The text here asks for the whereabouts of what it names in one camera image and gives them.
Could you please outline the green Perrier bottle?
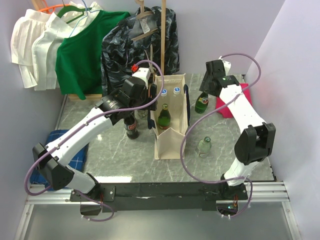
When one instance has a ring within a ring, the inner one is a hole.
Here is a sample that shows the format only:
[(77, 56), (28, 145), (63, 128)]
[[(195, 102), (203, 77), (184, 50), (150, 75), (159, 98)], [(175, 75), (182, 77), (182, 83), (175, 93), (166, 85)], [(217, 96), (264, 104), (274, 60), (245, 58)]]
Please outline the green Perrier bottle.
[(195, 102), (195, 112), (202, 114), (206, 111), (209, 104), (209, 95), (206, 92), (202, 92)]
[(166, 130), (170, 127), (171, 124), (171, 115), (169, 112), (169, 105), (164, 103), (162, 105), (162, 110), (158, 116), (158, 126), (162, 130)]

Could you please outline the cream canvas tote bag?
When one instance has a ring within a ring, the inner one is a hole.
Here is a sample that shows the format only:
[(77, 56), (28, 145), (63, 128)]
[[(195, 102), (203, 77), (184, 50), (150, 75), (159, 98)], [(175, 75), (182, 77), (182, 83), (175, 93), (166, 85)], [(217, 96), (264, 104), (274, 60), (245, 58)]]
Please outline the cream canvas tote bag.
[[(160, 76), (155, 78), (157, 92), (160, 92), (162, 84), (167, 90), (166, 97), (159, 97), (156, 102), (156, 109), (150, 111), (147, 117), (148, 127), (155, 134), (154, 158), (156, 160), (170, 160), (180, 158), (180, 148), (185, 148), (183, 138), (190, 125), (190, 100), (189, 88), (185, 81), (184, 74), (165, 75), (164, 81)], [(174, 88), (179, 87), (180, 95), (174, 96)], [(170, 127), (162, 130), (158, 125), (158, 117), (163, 104), (168, 104), (168, 111), (171, 116)]]

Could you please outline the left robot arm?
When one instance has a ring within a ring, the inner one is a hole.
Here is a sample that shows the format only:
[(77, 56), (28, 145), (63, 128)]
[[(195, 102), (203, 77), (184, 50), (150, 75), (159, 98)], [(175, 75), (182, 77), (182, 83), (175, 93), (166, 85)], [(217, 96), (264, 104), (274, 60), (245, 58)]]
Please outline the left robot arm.
[(146, 109), (155, 101), (149, 96), (147, 69), (127, 78), (122, 87), (113, 90), (90, 110), (74, 127), (56, 140), (33, 147), (36, 169), (53, 190), (63, 188), (82, 192), (88, 201), (100, 195), (99, 183), (89, 173), (83, 173), (69, 165), (72, 158), (101, 132), (112, 128), (135, 110)]

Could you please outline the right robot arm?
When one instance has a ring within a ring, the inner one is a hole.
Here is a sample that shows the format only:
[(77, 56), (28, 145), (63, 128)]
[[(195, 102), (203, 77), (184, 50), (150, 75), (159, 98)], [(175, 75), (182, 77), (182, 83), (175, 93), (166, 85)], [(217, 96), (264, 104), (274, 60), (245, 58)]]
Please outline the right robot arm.
[(222, 176), (229, 181), (219, 187), (220, 196), (231, 199), (237, 193), (236, 186), (251, 175), (259, 162), (271, 155), (276, 127), (265, 122), (254, 110), (237, 78), (227, 75), (223, 60), (208, 61), (205, 67), (199, 90), (228, 104), (227, 108), (240, 130), (240, 137), (234, 146), (235, 160)]

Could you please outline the pink folded t-shirt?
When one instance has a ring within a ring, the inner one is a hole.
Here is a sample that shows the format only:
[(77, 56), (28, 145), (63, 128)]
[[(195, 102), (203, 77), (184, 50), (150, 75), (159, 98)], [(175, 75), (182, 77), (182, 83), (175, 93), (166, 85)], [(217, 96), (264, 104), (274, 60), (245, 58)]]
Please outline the pink folded t-shirt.
[[(241, 89), (243, 90), (246, 87), (248, 87), (249, 84), (248, 83), (240, 83), (240, 86), (241, 86)], [(244, 95), (245, 95), (246, 99), (249, 101), (249, 103), (251, 105), (253, 105), (252, 99), (251, 99), (251, 93), (250, 93), (249, 89), (246, 89), (244, 91)], [(218, 108), (222, 107), (223, 105), (225, 105), (225, 102), (223, 102), (219, 97), (217, 97), (216, 98), (215, 108), (218, 109)], [(219, 114), (221, 114), (222, 117), (225, 118), (225, 119), (231, 119), (231, 118), (234, 117), (228, 107), (222, 108), (221, 110), (218, 110), (217, 112)]]

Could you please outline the Coca-Cola glass bottle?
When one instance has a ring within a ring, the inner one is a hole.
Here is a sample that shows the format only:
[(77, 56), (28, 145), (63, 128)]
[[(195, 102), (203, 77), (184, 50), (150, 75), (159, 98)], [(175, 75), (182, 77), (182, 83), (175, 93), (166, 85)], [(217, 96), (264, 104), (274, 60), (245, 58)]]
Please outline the Coca-Cola glass bottle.
[(137, 130), (137, 122), (134, 116), (130, 115), (126, 117), (124, 120), (124, 127), (126, 130), (126, 135), (129, 139), (136, 139), (139, 136), (138, 130)]

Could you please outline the green hanging t-shirt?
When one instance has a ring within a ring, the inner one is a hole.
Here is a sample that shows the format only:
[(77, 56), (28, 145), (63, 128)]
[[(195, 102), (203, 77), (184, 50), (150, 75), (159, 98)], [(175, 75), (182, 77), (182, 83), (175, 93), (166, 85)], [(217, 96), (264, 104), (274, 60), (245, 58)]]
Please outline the green hanging t-shirt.
[(127, 11), (104, 11), (78, 34), (65, 38), (57, 49), (55, 73), (63, 95), (101, 94), (101, 52), (103, 38), (130, 16)]

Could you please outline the clear Chang soda bottle right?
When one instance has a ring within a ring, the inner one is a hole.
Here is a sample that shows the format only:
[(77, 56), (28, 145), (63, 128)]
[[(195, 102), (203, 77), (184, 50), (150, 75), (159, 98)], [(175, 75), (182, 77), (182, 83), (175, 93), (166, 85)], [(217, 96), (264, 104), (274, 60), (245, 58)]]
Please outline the clear Chang soda bottle right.
[(205, 158), (209, 154), (211, 147), (212, 147), (211, 138), (209, 136), (206, 136), (198, 144), (198, 155), (201, 158)]

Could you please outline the wooden hanger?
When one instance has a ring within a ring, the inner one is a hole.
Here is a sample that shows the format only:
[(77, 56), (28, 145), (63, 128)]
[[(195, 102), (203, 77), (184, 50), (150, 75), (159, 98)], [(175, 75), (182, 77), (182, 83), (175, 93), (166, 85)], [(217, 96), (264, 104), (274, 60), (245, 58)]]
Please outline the wooden hanger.
[(157, 19), (154, 13), (151, 10), (145, 11), (143, 0), (135, 0), (135, 2), (139, 5), (140, 12), (136, 15), (133, 28), (129, 33), (130, 39), (134, 42), (158, 31)]

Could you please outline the blue plaid cloth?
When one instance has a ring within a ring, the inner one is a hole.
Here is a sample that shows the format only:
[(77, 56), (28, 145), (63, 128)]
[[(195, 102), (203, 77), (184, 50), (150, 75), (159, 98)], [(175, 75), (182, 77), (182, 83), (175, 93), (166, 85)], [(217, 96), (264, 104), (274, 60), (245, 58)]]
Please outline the blue plaid cloth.
[[(87, 160), (87, 152), (89, 145), (86, 144), (78, 153), (76, 153), (70, 162), (68, 167), (71, 167), (79, 172), (84, 170), (84, 166)], [(63, 166), (59, 166), (58, 163), (48, 155), (39, 163), (31, 176), (30, 183), (36, 185), (44, 185), (45, 188), (49, 187), (50, 191), (66, 188), (66, 185), (71, 180), (72, 174), (70, 170), (64, 169)]]

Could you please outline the green hanger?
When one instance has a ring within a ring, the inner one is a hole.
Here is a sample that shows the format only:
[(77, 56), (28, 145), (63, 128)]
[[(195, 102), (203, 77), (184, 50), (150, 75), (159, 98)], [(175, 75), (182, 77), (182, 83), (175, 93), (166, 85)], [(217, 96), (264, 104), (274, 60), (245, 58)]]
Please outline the green hanger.
[(65, 21), (66, 24), (70, 24), (75, 20), (78, 20), (81, 17), (85, 16), (85, 13), (90, 12), (92, 10), (91, 7), (80, 7), (78, 5), (72, 4), (62, 4), (61, 10), (56, 14), (56, 16)]

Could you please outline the white hanging blouse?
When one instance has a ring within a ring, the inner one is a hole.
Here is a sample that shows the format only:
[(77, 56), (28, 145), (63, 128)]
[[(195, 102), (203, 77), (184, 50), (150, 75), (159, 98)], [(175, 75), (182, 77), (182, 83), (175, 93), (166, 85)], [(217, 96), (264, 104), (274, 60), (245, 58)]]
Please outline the white hanging blouse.
[(57, 50), (65, 38), (76, 35), (95, 19), (101, 6), (93, 2), (91, 11), (66, 24), (56, 13), (27, 9), (14, 25), (11, 61), (17, 64), (25, 88), (36, 91), (58, 88), (55, 72)]

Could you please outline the orange hanger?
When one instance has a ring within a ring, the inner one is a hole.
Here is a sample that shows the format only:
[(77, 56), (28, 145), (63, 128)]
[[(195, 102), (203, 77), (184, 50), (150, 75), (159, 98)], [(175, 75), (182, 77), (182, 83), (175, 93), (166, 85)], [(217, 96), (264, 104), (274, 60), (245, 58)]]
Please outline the orange hanger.
[(46, 0), (39, 0), (38, 1), (38, 11), (43, 12), (43, 13), (47, 13), (47, 14), (51, 14), (55, 10), (57, 10), (59, 8), (66, 7), (66, 6), (67, 6), (67, 4), (64, 4), (64, 3), (49, 6), (47, 4)]

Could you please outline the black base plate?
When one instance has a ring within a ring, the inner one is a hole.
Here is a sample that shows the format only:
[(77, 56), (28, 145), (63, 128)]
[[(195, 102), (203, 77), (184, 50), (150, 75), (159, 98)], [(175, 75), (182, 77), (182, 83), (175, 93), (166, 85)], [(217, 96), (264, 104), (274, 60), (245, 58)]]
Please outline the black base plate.
[(215, 211), (217, 201), (247, 200), (250, 191), (242, 183), (136, 182), (102, 183), (93, 197), (114, 211), (184, 210)]

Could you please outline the aluminium rail frame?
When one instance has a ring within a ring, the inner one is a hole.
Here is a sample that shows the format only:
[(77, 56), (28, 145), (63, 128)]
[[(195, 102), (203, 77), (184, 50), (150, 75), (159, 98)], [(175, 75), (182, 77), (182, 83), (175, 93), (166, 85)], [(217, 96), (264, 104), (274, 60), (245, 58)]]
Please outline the aluminium rail frame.
[(222, 196), (217, 185), (200, 182), (103, 183), (104, 202), (115, 211), (201, 209), (214, 211), (219, 205), (281, 203), (290, 234), (301, 238), (290, 198), (283, 182), (244, 183), (237, 193)]

